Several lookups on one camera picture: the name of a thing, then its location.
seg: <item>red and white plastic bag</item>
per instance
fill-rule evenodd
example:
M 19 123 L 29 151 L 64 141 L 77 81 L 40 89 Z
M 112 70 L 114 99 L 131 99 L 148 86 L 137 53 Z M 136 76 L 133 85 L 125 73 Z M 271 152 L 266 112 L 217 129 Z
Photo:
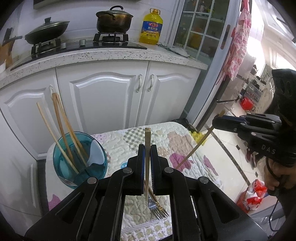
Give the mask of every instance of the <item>red and white plastic bag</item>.
M 256 210 L 266 192 L 267 187 L 264 185 L 264 182 L 256 179 L 250 184 L 247 190 L 240 195 L 237 205 L 245 213 L 248 213 L 250 210 Z

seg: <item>yellow oil bottle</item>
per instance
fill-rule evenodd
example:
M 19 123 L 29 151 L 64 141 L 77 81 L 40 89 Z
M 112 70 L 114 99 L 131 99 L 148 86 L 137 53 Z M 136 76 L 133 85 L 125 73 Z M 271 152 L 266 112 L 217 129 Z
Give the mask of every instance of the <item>yellow oil bottle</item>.
M 150 13 L 144 17 L 139 41 L 144 44 L 157 44 L 162 26 L 160 10 L 150 8 Z

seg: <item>blue plastic container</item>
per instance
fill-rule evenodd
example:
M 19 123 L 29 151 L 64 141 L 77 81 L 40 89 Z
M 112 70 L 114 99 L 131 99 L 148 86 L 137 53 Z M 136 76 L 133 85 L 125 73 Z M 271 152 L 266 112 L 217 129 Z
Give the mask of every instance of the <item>blue plastic container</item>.
M 83 133 L 83 132 L 75 131 L 74 133 L 75 133 L 76 137 L 78 138 L 78 140 L 81 142 L 82 146 L 84 147 L 86 153 L 89 156 L 91 142 L 95 139 L 93 137 L 91 137 L 90 135 Z M 102 152 L 104 154 L 104 163 L 101 165 L 92 164 L 89 167 L 85 167 L 83 161 L 79 157 L 79 154 L 75 148 L 75 145 L 74 145 L 69 133 L 67 133 L 65 136 L 66 136 L 66 140 L 68 142 L 68 145 L 70 147 L 71 153 L 74 158 L 74 165 L 78 169 L 79 174 L 77 174 L 71 168 L 71 166 L 65 160 L 59 147 L 57 145 L 55 145 L 54 153 L 53 153 L 53 163 L 54 163 L 54 169 L 55 169 L 57 175 L 65 178 L 66 180 L 69 180 L 69 181 L 75 183 L 77 186 L 79 186 L 81 183 L 83 183 L 89 177 L 96 177 L 98 179 L 104 178 L 104 176 L 107 172 L 108 163 L 107 163 L 106 153 L 105 153 L 103 147 L 101 146 L 101 144 L 99 143 L 99 145 L 102 149 Z M 63 150 L 67 153 L 67 149 L 66 149 L 66 146 L 65 146 L 65 143 L 64 143 L 64 140 L 62 137 L 59 139 L 59 144 L 61 145 Z M 73 188 L 73 189 L 76 188 L 76 186 L 70 186 L 70 185 L 67 185 L 67 186 L 70 188 Z

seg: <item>human hand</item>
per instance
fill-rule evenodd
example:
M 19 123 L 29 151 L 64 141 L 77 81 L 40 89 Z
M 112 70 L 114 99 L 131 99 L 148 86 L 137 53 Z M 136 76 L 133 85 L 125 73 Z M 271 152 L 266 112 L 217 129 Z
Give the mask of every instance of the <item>human hand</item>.
M 289 175 L 288 180 L 284 187 L 286 189 L 291 189 L 296 185 L 296 166 L 294 167 L 284 167 L 281 164 L 268 159 L 269 166 L 272 172 L 277 176 L 280 177 L 281 175 Z M 268 171 L 266 165 L 264 166 L 264 183 L 265 186 L 270 189 L 274 190 L 275 187 L 279 186 L 279 181 L 277 181 Z

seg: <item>bottle label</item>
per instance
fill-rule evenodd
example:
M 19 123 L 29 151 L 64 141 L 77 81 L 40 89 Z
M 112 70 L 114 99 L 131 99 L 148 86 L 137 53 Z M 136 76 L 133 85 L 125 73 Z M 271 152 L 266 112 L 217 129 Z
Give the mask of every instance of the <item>bottle label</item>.
M 161 23 L 143 21 L 141 36 L 158 40 L 162 26 Z

